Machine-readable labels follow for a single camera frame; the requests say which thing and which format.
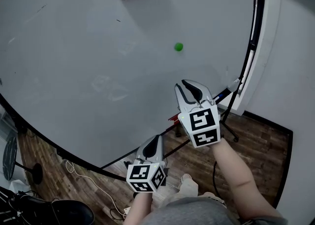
shoe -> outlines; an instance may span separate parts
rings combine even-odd
[[[183,181],[186,180],[186,179],[192,179],[191,175],[188,174],[188,173],[183,174],[182,177],[181,177],[182,183],[183,183]]]

gray t-shirt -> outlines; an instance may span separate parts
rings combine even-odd
[[[150,213],[141,225],[240,225],[219,202],[206,197],[183,198]],[[277,217],[257,217],[246,225],[286,225]]]

white marker cube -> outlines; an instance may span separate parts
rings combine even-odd
[[[216,105],[180,113],[178,119],[195,148],[220,142],[220,120]]]
[[[154,193],[165,179],[159,163],[131,164],[128,166],[127,182],[137,193]]]

beige pants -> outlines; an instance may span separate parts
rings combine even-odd
[[[219,197],[216,197],[213,193],[205,192],[203,195],[198,196],[198,184],[194,182],[192,179],[185,179],[182,185],[180,186],[179,192],[167,197],[162,202],[160,207],[164,207],[173,201],[186,197],[208,197],[220,202],[225,206],[225,202]]]

round black base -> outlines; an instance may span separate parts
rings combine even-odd
[[[40,184],[43,179],[43,169],[40,164],[36,163],[31,172],[35,184]]]

